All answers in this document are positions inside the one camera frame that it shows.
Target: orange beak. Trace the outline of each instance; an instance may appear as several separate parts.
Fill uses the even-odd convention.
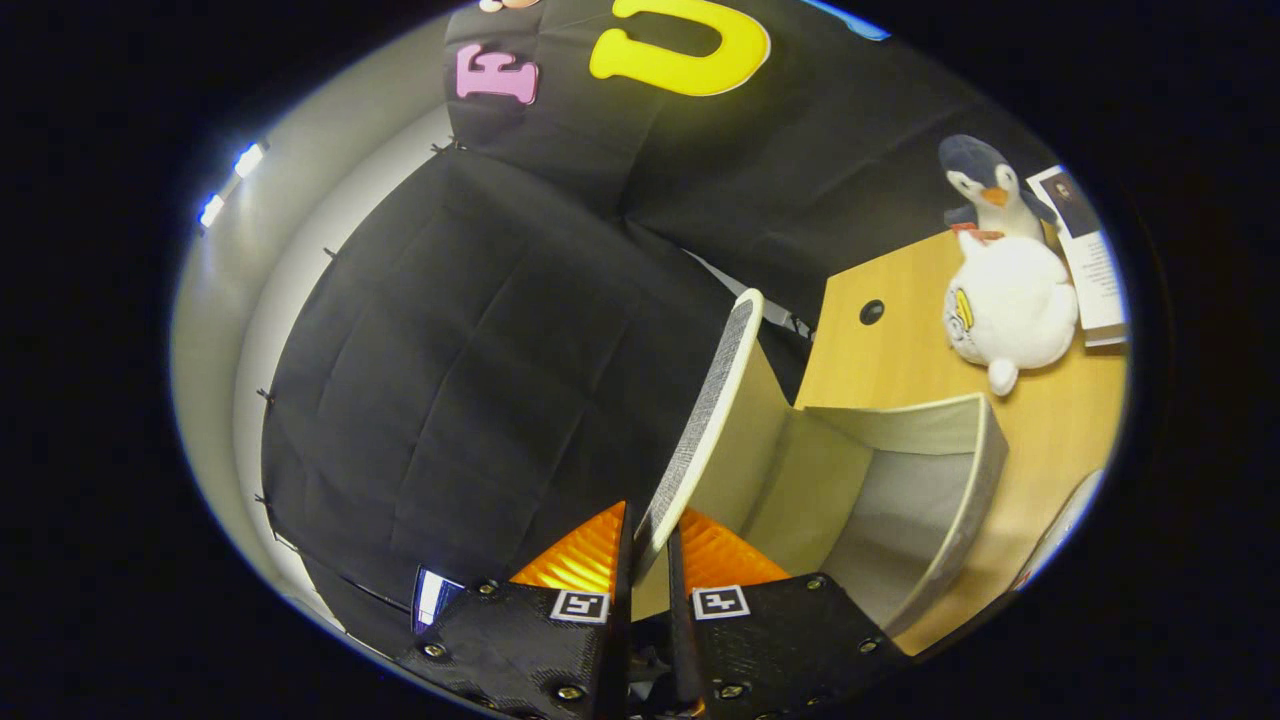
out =
[[[1005,202],[1009,202],[1009,192],[1002,187],[988,187],[982,191],[982,197],[998,208],[1004,208]]]

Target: wooden table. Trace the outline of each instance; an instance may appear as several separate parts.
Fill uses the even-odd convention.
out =
[[[1056,247],[1052,238],[1051,247]],[[893,639],[915,655],[1009,589],[1036,542],[1084,477],[1107,464],[1125,398],[1125,345],[1084,348],[1076,328],[1068,354],[1023,370],[1005,398],[987,369],[947,342],[942,299],[963,256],[951,231],[827,281],[797,407],[901,407],[986,392],[1009,439],[1009,459],[965,568],[948,592]],[[872,325],[870,300],[884,304]]]

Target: ceiling light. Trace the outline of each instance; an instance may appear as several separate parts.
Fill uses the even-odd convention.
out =
[[[221,197],[216,195],[210,197],[209,202],[205,202],[205,211],[200,214],[200,224],[205,225],[206,228],[214,224],[214,218],[216,218],[218,213],[221,211],[224,202]]]
[[[239,160],[236,160],[236,174],[247,178],[261,161],[262,147],[255,142],[248,146],[248,150],[241,152]]]

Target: paper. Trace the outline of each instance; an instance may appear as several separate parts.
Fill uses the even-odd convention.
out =
[[[419,568],[417,592],[413,596],[413,632],[421,633],[435,623],[435,616],[462,591],[462,585]]]
[[[1037,197],[1057,210],[1057,238],[1071,269],[1084,345],[1124,342],[1128,336],[1124,296],[1102,222],[1093,206],[1061,165],[1036,173],[1027,183]]]

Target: white stuffed animal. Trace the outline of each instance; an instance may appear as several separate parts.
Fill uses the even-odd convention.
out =
[[[942,324],[951,347],[987,365],[991,391],[1006,396],[1019,369],[1043,368],[1066,352],[1075,336],[1075,288],[1066,266],[1038,238],[983,242],[957,229],[964,265],[947,288]]]

